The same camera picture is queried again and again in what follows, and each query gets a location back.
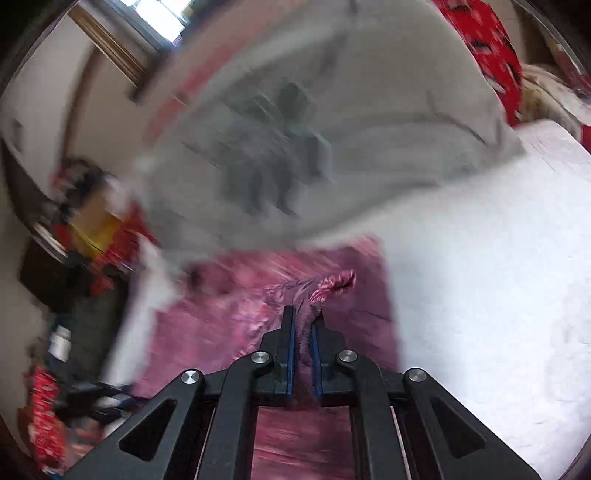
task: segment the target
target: white wall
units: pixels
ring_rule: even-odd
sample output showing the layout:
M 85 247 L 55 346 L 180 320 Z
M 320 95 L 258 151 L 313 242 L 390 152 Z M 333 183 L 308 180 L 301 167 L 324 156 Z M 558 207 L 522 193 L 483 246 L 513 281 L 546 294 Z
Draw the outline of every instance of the white wall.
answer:
M 74 21 L 64 17 L 2 96 L 2 135 L 45 194 L 59 162 L 71 95 L 91 46 Z M 23 125 L 22 152 L 11 142 L 13 118 Z
M 129 100 L 133 85 L 103 57 L 92 85 L 80 105 L 67 154 L 94 161 L 102 169 L 123 176 L 142 149 L 145 113 Z

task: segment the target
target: window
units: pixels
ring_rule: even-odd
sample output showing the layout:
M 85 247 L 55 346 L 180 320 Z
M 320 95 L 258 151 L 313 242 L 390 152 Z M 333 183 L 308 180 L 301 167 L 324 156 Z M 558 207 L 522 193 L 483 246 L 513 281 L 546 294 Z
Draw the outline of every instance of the window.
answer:
M 178 43 L 194 0 L 104 0 L 152 44 Z

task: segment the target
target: red fabric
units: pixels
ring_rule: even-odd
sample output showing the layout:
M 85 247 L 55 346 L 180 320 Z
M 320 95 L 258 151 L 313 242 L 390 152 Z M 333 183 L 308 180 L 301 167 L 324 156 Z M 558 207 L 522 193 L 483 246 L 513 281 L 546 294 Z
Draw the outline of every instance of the red fabric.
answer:
M 57 241 L 61 243 L 61 245 L 66 249 L 66 251 L 70 251 L 73 249 L 72 236 L 67 225 L 58 223 L 56 225 L 53 225 L 52 230 L 53 235 L 56 237 Z
M 492 8 L 480 0 L 433 0 L 474 55 L 482 74 L 495 89 L 507 123 L 519 124 L 521 63 L 509 35 Z
M 581 145 L 591 153 L 591 127 L 587 125 L 581 127 Z
M 59 389 L 56 379 L 37 367 L 33 374 L 33 430 L 31 443 L 35 447 L 35 459 L 41 469 L 59 468 L 64 457 L 63 428 L 53 413 L 53 401 Z

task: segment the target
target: pink blanket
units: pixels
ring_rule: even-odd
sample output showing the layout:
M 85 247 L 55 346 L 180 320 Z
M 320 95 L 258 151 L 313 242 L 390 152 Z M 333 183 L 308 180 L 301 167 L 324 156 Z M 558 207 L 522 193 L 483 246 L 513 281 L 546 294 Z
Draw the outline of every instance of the pink blanket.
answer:
M 353 478 L 347 408 L 320 408 L 311 392 L 310 325 L 322 308 L 349 348 L 395 369 L 382 257 L 365 239 L 336 250 L 234 253 L 193 266 L 194 290 L 158 318 L 150 365 L 134 394 L 151 397 L 187 368 L 208 374 L 257 349 L 296 315 L 297 369 L 291 411 L 259 411 L 252 479 Z

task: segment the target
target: cloth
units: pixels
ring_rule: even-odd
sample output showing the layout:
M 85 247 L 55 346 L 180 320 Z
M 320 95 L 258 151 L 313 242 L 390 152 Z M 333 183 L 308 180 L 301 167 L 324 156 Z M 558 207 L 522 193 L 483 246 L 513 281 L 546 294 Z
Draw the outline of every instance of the cloth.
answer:
M 281 248 L 521 152 L 454 29 L 416 0 L 307 2 L 200 85 L 138 161 L 147 220 L 179 266 Z
M 325 271 L 341 268 L 340 273 Z M 297 370 L 291 411 L 259 409 L 253 479 L 353 478 L 347 408 L 320 408 L 312 393 L 310 325 L 318 308 L 348 347 L 395 369 L 390 305 L 379 245 L 365 239 L 337 250 L 231 253 L 193 267 L 194 289 L 159 315 L 150 366 L 134 394 L 153 396 L 187 368 L 229 367 L 296 315 Z
M 52 409 L 58 393 L 56 379 L 43 367 L 37 367 L 31 391 L 33 423 L 30 440 L 35 449 L 35 460 L 42 470 L 60 468 L 64 457 L 63 428 Z
M 524 65 L 523 82 L 524 121 L 553 120 L 591 152 L 591 105 L 543 66 Z
M 520 123 L 521 63 L 505 27 L 480 0 L 433 0 L 470 49 L 499 96 L 511 126 Z

